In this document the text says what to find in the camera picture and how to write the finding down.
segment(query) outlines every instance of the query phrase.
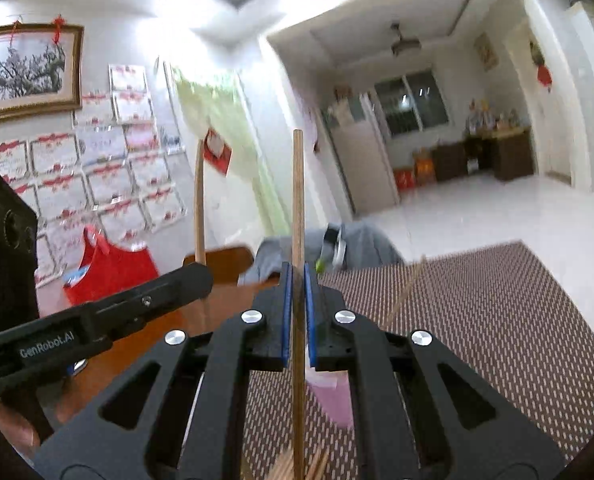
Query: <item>green curtain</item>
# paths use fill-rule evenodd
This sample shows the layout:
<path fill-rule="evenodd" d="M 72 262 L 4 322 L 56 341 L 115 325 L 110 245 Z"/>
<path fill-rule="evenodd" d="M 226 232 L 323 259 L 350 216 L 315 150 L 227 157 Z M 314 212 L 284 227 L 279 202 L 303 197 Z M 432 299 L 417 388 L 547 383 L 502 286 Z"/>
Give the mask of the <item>green curtain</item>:
<path fill-rule="evenodd" d="M 288 234 L 286 214 L 266 164 L 257 154 L 235 73 L 224 71 L 190 81 L 174 68 L 173 78 L 190 131 L 203 139 L 211 126 L 232 148 L 229 173 L 232 171 L 251 183 L 266 235 Z"/>

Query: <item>silver screw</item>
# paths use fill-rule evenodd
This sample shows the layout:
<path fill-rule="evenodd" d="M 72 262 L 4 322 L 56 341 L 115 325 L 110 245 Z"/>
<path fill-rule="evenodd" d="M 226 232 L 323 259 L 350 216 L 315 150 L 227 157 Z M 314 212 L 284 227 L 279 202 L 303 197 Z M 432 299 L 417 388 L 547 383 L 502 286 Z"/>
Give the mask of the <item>silver screw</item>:
<path fill-rule="evenodd" d="M 431 336 L 425 330 L 417 330 L 413 332 L 413 335 L 410 336 L 413 339 L 413 343 L 419 346 L 428 346 L 433 342 L 433 336 Z"/>
<path fill-rule="evenodd" d="M 355 320 L 355 314 L 350 312 L 350 310 L 340 310 L 335 314 L 335 319 L 338 323 L 348 324 Z"/>
<path fill-rule="evenodd" d="M 186 332 L 183 330 L 171 330 L 164 337 L 164 341 L 171 346 L 179 345 L 186 340 Z"/>
<path fill-rule="evenodd" d="M 261 321 L 263 315 L 258 310 L 247 310 L 241 315 L 241 320 L 244 323 L 258 323 Z"/>

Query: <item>triangular cutout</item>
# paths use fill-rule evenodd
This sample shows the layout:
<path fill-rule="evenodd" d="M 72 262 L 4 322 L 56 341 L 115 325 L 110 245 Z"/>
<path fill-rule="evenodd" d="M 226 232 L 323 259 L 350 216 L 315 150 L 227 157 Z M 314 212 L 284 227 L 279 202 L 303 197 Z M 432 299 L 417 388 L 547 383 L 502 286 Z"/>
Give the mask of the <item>triangular cutout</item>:
<path fill-rule="evenodd" d="M 466 430 L 474 430 L 477 426 L 496 416 L 496 411 L 480 394 L 473 389 L 455 370 L 447 364 L 437 365 L 443 384 L 448 389 L 457 416 Z"/>
<path fill-rule="evenodd" d="M 155 384 L 159 368 L 157 363 L 148 364 L 122 390 L 104 404 L 99 412 L 101 417 L 124 430 L 134 430 L 144 404 L 146 404 L 146 399 L 148 399 L 148 394 Z"/>

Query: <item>ceiling fan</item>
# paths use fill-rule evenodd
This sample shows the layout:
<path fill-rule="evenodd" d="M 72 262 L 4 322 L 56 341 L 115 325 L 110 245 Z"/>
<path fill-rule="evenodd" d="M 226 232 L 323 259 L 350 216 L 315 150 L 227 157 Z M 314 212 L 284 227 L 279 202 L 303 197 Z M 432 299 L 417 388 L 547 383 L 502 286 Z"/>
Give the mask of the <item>ceiling fan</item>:
<path fill-rule="evenodd" d="M 397 57 L 405 50 L 421 48 L 421 43 L 419 42 L 418 38 L 404 38 L 401 35 L 401 30 L 399 30 L 399 22 L 392 23 L 391 30 L 399 36 L 399 40 L 395 41 L 395 43 L 393 43 L 391 46 L 393 56 Z"/>

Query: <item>woven placemat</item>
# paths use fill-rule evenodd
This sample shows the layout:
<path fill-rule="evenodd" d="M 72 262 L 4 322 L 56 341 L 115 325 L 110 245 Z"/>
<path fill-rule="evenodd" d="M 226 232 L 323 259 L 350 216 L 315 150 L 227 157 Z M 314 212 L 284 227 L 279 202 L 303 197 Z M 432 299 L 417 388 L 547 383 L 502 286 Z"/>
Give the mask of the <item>woven placemat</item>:
<path fill-rule="evenodd" d="M 351 310 L 382 324 L 414 266 L 324 275 Z M 562 288 L 521 242 L 427 261 L 388 330 L 425 328 L 549 434 L 567 461 L 594 433 L 594 336 Z M 291 441 L 288 372 L 251 375 L 244 453 L 257 480 Z M 306 457 L 330 449 L 326 479 L 357 477 L 352 430 L 308 391 Z"/>

